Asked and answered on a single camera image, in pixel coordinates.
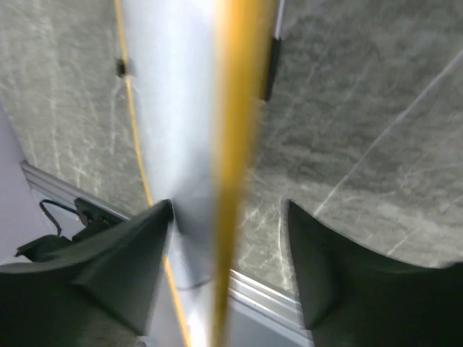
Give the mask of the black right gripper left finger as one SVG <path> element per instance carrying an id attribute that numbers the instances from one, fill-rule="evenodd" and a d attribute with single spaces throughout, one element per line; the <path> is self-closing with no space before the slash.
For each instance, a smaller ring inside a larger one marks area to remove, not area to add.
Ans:
<path id="1" fill-rule="evenodd" d="M 76 346 L 97 314 L 136 336 L 149 331 L 170 200 L 50 254 L 1 266 L 1 345 Z"/>

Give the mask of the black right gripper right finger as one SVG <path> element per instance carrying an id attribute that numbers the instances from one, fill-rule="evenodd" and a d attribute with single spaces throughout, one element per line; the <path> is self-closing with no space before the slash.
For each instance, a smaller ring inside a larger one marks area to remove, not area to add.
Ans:
<path id="1" fill-rule="evenodd" d="M 316 346 L 460 346 L 462 264 L 420 267 L 338 234 L 287 203 L 289 252 Z"/>

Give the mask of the yellow framed whiteboard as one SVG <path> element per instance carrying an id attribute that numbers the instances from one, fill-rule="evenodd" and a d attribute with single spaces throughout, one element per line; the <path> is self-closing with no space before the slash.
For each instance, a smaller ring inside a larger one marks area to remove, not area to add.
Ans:
<path id="1" fill-rule="evenodd" d="M 283 1 L 116 1 L 135 153 L 186 346 L 227 346 L 231 269 Z"/>

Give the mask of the aluminium mounting rail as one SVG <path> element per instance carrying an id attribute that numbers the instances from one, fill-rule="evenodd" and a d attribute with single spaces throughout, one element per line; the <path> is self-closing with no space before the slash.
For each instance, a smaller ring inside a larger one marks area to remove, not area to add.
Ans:
<path id="1" fill-rule="evenodd" d="M 60 203 L 73 206 L 82 198 L 119 218 L 129 214 L 111 206 L 77 187 L 48 174 L 27 161 L 21 162 L 26 180 L 32 189 Z M 231 276 L 233 319 L 231 344 L 233 346 L 311 346 L 308 331 L 300 322 L 299 304 L 292 298 L 273 290 L 236 271 Z"/>

